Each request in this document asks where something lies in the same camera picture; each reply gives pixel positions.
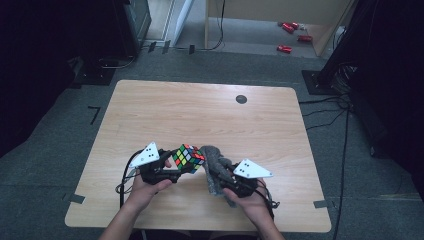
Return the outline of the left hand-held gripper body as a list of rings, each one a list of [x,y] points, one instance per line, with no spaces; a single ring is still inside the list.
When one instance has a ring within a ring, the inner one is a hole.
[[[155,142],[149,143],[144,149],[137,151],[129,160],[129,167],[138,169],[142,174],[145,183],[154,185],[159,183],[156,180],[156,173],[160,170],[178,170],[166,169],[166,161],[160,160],[159,150]]]

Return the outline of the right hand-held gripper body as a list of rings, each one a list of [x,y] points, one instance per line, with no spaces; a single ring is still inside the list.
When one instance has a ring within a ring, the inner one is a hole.
[[[239,198],[249,197],[258,187],[259,178],[270,178],[273,173],[250,159],[230,165],[231,180],[226,188],[231,189]]]

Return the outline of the grey cloth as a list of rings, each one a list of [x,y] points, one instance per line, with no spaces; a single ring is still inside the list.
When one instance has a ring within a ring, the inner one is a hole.
[[[223,197],[231,208],[236,208],[236,203],[231,201],[224,194],[224,188],[221,187],[219,182],[220,177],[227,179],[231,178],[230,172],[218,162],[220,157],[224,157],[221,154],[221,151],[217,147],[211,145],[202,146],[200,151],[206,158],[206,161],[203,164],[203,168],[205,169],[206,173],[209,193],[213,196]]]

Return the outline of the multicoloured puzzle cube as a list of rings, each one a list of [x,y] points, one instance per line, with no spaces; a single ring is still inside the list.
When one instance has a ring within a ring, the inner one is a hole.
[[[206,161],[198,147],[188,144],[182,144],[176,149],[172,158],[182,173],[191,174],[194,174]]]

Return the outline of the person's right hand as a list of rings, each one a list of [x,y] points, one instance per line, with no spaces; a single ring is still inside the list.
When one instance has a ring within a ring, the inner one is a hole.
[[[266,184],[262,178],[259,178],[257,182],[257,192],[249,197],[239,198],[228,188],[224,188],[223,192],[231,201],[242,208],[242,211],[257,229],[265,229],[272,225],[273,220],[264,200]]]

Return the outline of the person's left hand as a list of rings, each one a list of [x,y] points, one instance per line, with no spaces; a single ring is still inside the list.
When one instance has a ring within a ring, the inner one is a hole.
[[[130,214],[140,214],[148,207],[153,197],[160,191],[170,187],[172,182],[169,179],[160,181],[157,184],[151,185],[145,183],[142,179],[142,174],[137,171],[137,176],[133,180],[132,190],[122,206],[122,209]]]

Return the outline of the black stand base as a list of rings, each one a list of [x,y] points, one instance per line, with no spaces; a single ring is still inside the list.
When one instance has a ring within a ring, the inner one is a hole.
[[[338,95],[332,78],[321,71],[302,70],[302,77],[310,95]]]
[[[71,84],[72,88],[82,85],[109,86],[115,73],[115,68],[101,66],[90,60],[83,60]]]

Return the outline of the black monitor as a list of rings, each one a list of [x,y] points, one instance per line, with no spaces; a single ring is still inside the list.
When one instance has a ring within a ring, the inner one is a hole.
[[[112,0],[126,56],[136,57],[151,24],[147,0]]]

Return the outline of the white board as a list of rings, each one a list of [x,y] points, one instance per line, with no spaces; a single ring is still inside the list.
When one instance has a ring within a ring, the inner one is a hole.
[[[182,9],[178,15],[177,21],[176,21],[176,27],[174,32],[174,38],[172,40],[172,43],[174,45],[177,44],[179,37],[181,35],[181,32],[185,26],[185,22],[189,16],[189,13],[191,11],[191,8],[194,4],[194,0],[185,0],[184,4],[182,6]]]

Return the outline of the dark curtain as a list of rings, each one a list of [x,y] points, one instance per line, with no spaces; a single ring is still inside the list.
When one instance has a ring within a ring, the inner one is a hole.
[[[0,158],[32,134],[74,81],[77,31],[97,0],[0,0]]]
[[[424,0],[359,0],[321,72],[344,67],[372,146],[411,174],[424,198]]]

